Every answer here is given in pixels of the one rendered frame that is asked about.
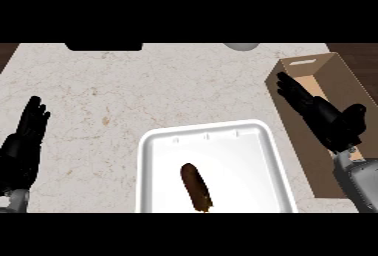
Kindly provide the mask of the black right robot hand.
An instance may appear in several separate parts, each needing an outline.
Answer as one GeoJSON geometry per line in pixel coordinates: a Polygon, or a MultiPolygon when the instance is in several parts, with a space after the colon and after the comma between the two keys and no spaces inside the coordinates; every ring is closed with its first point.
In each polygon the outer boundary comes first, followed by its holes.
{"type": "Polygon", "coordinates": [[[303,85],[280,72],[278,93],[298,111],[321,144],[333,152],[343,152],[362,143],[361,134],[367,131],[367,107],[351,105],[345,111],[321,96],[314,96],[303,85]]]}

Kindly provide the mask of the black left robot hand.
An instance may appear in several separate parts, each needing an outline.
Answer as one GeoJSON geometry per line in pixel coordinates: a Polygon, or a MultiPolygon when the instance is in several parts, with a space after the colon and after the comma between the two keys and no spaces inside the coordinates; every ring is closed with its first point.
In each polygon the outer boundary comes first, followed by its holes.
{"type": "Polygon", "coordinates": [[[33,96],[26,105],[17,131],[0,146],[0,197],[29,190],[36,182],[42,144],[51,112],[42,98],[33,96]]]}

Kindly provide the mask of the brown cardboard box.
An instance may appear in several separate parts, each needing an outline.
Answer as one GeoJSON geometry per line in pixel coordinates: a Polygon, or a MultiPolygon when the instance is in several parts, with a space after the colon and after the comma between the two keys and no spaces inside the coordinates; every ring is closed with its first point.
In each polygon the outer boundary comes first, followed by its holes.
{"type": "Polygon", "coordinates": [[[278,60],[267,79],[318,198],[378,202],[378,104],[337,53],[278,60]]]}

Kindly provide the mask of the white foam tray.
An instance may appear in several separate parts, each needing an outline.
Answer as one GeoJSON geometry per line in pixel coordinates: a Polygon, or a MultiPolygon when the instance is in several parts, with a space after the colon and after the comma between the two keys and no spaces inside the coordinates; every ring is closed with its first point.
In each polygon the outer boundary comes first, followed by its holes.
{"type": "Polygon", "coordinates": [[[258,119],[154,129],[138,148],[137,211],[196,211],[181,169],[204,179],[212,213],[295,213],[295,195],[272,131],[258,119]]]}

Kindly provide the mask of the brown sweet potato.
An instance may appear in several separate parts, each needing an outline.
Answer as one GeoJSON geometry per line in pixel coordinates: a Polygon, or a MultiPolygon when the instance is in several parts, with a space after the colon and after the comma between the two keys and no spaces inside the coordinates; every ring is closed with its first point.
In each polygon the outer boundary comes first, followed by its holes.
{"type": "Polygon", "coordinates": [[[194,208],[200,212],[207,212],[213,207],[213,200],[200,171],[191,163],[182,166],[181,176],[194,208]]]}

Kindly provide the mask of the grey round object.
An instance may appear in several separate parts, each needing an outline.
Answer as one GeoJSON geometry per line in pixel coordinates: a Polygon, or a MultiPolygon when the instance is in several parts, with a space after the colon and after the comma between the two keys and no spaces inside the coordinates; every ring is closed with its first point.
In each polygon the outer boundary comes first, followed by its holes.
{"type": "Polygon", "coordinates": [[[258,48],[261,43],[225,43],[225,45],[236,51],[252,51],[258,48]]]}

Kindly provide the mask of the black appliance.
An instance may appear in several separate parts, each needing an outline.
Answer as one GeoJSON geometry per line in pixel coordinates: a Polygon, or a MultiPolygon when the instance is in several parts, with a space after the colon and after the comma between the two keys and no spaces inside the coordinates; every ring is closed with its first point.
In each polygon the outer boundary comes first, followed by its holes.
{"type": "Polygon", "coordinates": [[[144,43],[66,43],[72,51],[141,51],[144,43]]]}

